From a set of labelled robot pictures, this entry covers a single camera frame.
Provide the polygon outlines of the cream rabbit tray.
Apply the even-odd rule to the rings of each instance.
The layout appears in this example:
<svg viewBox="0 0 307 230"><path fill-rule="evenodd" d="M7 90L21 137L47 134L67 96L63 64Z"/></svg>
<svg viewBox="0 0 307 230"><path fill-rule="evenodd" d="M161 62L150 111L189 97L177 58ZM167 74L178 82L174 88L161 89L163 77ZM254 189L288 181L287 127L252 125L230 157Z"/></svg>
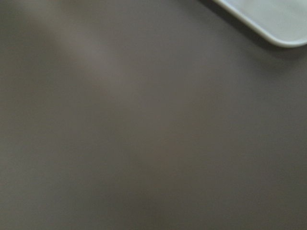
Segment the cream rabbit tray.
<svg viewBox="0 0 307 230"><path fill-rule="evenodd" d="M215 0L268 42L285 48L307 44L305 0Z"/></svg>

